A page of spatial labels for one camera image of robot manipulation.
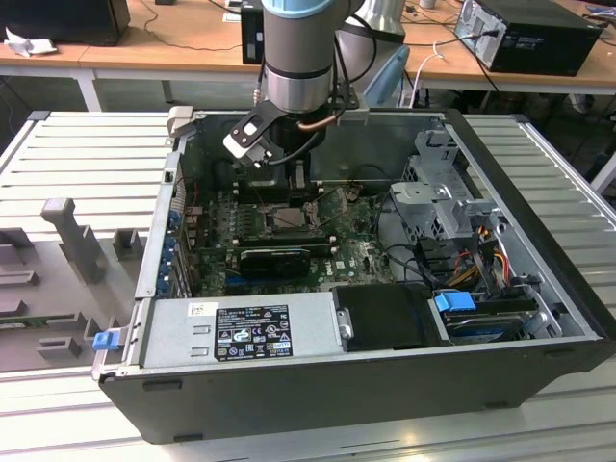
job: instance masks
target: warning label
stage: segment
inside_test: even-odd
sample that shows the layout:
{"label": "warning label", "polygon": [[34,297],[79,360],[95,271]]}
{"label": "warning label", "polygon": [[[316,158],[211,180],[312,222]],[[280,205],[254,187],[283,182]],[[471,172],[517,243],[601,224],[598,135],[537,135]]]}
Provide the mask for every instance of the warning label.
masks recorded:
{"label": "warning label", "polygon": [[219,361],[293,356],[287,305],[225,308],[216,311]]}

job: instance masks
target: robotic arm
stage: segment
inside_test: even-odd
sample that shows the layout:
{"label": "robotic arm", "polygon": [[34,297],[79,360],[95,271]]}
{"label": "robotic arm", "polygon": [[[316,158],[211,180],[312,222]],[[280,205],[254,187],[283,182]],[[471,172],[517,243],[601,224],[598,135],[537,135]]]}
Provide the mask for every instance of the robotic arm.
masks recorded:
{"label": "robotic arm", "polygon": [[[337,71],[335,48],[342,57],[336,31],[362,3],[263,1],[269,99],[257,105],[224,139],[235,158],[256,167],[281,165],[305,155],[324,140],[325,127],[340,115],[332,114],[334,105],[328,102],[332,75]],[[342,60],[341,68],[346,74]],[[271,143],[282,149],[282,159],[270,160]]]}

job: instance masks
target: red wire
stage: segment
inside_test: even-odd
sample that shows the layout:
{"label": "red wire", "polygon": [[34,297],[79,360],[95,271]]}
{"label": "red wire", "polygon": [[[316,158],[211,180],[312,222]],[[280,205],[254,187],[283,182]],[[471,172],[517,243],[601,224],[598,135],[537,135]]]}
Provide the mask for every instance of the red wire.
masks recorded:
{"label": "red wire", "polygon": [[460,262],[462,261],[462,258],[466,257],[467,255],[471,255],[471,252],[461,253],[458,259],[455,261],[455,272],[453,273],[453,275],[456,275],[458,273]]}

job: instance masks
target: computer case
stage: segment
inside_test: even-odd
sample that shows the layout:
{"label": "computer case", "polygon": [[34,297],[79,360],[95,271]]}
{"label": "computer case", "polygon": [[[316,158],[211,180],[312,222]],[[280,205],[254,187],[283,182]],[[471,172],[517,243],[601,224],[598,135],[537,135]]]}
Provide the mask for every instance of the computer case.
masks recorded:
{"label": "computer case", "polygon": [[578,74],[601,32],[550,0],[466,0],[455,27],[492,72],[564,76]]}
{"label": "computer case", "polygon": [[0,37],[5,28],[28,39],[115,46],[128,27],[126,0],[2,0]]}

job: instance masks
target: desk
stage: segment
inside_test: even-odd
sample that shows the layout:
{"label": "desk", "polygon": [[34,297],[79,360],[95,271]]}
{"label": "desk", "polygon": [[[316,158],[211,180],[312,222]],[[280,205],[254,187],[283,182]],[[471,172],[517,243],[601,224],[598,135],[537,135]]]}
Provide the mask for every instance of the desk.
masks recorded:
{"label": "desk", "polygon": [[[251,82],[258,66],[242,64],[240,25],[223,23],[223,11],[202,0],[179,0],[173,6],[154,5],[143,0],[159,17],[148,25],[161,39],[196,48],[232,48],[227,51],[191,50],[167,46],[143,29],[153,13],[141,0],[128,0],[131,23],[116,47],[85,45],[60,46],[57,55],[16,56],[0,50],[0,74],[19,76],[67,77],[76,79],[90,111],[101,111],[96,94],[96,79],[137,79],[195,82]],[[558,0],[576,13],[584,4],[575,0]],[[455,20],[459,7],[455,0],[440,0],[435,11],[405,15],[412,21],[431,17],[438,21]],[[451,31],[440,25],[406,24],[407,43],[432,43],[448,40]],[[422,71],[425,88],[491,90],[471,53],[461,43],[444,45],[444,60],[431,60]],[[430,47],[412,47],[407,70],[415,76]],[[545,93],[616,93],[616,47],[598,42],[577,77],[492,73],[500,90]]]}

